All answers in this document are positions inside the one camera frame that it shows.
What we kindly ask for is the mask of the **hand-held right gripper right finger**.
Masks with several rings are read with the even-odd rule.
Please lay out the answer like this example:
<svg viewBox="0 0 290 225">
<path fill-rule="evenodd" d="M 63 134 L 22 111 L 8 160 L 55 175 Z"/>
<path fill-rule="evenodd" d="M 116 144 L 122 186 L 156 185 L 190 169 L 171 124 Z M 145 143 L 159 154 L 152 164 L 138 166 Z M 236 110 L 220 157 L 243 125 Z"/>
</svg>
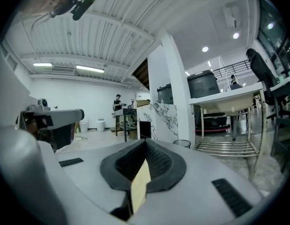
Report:
<svg viewBox="0 0 290 225">
<path fill-rule="evenodd" d="M 147 194 L 132 216 L 133 225 L 222 225 L 234 220 L 212 184 L 218 179 L 226 179 L 251 206 L 264 198 L 254 184 L 217 158 L 172 143 L 157 143 L 185 160 L 186 173 L 170 190 Z"/>
</svg>

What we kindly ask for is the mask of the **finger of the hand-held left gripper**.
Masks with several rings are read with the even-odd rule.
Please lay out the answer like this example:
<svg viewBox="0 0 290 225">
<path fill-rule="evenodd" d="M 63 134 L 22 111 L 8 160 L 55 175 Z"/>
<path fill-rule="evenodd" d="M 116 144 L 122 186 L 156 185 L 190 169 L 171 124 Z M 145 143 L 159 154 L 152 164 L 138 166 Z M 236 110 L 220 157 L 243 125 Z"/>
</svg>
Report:
<svg viewBox="0 0 290 225">
<path fill-rule="evenodd" d="M 19 115 L 19 128 L 59 150 L 72 143 L 75 125 L 83 118 L 82 109 L 51 111 L 28 108 Z"/>
</svg>

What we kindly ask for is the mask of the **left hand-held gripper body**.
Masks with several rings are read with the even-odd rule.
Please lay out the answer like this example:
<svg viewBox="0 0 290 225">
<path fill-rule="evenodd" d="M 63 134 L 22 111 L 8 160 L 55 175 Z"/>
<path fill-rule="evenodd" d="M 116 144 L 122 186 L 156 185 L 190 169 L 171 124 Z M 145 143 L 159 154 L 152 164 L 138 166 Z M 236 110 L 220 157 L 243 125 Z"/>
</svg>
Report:
<svg viewBox="0 0 290 225">
<path fill-rule="evenodd" d="M 44 98 L 39 99 L 36 104 L 29 105 L 26 109 L 27 112 L 47 112 L 50 110 L 51 108 L 48 106 L 48 102 Z"/>
</svg>

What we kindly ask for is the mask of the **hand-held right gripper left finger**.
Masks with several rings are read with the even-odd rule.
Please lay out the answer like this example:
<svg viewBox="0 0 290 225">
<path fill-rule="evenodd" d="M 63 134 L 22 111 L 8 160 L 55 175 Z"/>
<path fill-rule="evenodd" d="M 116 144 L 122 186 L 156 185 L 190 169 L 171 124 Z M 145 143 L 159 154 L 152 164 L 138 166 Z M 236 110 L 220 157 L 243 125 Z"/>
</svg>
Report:
<svg viewBox="0 0 290 225">
<path fill-rule="evenodd" d="M 127 221 L 132 215 L 130 187 L 118 190 L 131 181 L 144 161 L 144 140 L 128 141 L 95 150 L 56 154 L 70 180 L 108 218 Z"/>
</svg>

